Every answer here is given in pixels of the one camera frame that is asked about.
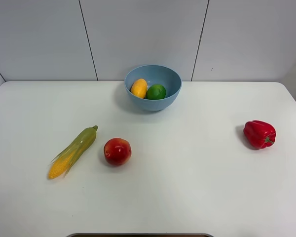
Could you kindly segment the yellow mango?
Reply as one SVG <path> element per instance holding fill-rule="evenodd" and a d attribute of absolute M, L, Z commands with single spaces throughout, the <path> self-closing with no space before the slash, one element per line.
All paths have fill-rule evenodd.
<path fill-rule="evenodd" d="M 145 98 L 148 89 L 148 84 L 145 79 L 136 80 L 132 87 L 131 93 L 139 98 Z"/>

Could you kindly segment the green lime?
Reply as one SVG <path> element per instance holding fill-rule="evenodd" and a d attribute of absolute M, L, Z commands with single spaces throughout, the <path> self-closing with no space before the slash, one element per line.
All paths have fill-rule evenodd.
<path fill-rule="evenodd" d="M 161 84 L 154 84 L 146 92 L 146 98 L 149 100 L 160 100 L 166 96 L 166 89 Z"/>

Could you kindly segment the blue plastic bowl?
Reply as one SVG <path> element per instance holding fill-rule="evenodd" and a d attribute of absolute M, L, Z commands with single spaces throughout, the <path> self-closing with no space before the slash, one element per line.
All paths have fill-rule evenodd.
<path fill-rule="evenodd" d="M 165 87 L 165 97 L 158 100 L 150 100 L 135 96 L 131 92 L 131 87 L 138 79 L 145 79 L 148 87 L 160 84 Z M 170 106 L 179 94 L 182 87 L 180 76 L 170 68 L 160 65 L 139 66 L 130 71 L 124 85 L 131 101 L 140 109 L 145 111 L 161 111 Z"/>

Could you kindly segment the corn cob with husk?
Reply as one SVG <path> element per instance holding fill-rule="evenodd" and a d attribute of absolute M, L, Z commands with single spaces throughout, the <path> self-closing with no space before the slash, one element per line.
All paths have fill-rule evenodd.
<path fill-rule="evenodd" d="M 79 135 L 52 160 L 47 178 L 52 180 L 61 175 L 66 176 L 82 154 L 94 143 L 97 137 L 97 130 L 98 126 L 95 125 L 80 132 Z"/>

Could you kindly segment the red apple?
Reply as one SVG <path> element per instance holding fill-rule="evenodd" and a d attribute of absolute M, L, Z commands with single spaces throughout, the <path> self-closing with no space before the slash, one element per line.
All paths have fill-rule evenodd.
<path fill-rule="evenodd" d="M 104 145 L 104 156 L 110 165 L 125 164 L 131 157 L 130 143 L 122 138 L 112 138 Z"/>

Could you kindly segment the red bell pepper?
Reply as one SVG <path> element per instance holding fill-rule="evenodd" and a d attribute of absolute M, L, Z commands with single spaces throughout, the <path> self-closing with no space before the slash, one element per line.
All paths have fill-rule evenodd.
<path fill-rule="evenodd" d="M 257 150 L 272 146 L 275 143 L 275 128 L 260 120 L 245 123 L 243 133 L 248 142 Z"/>

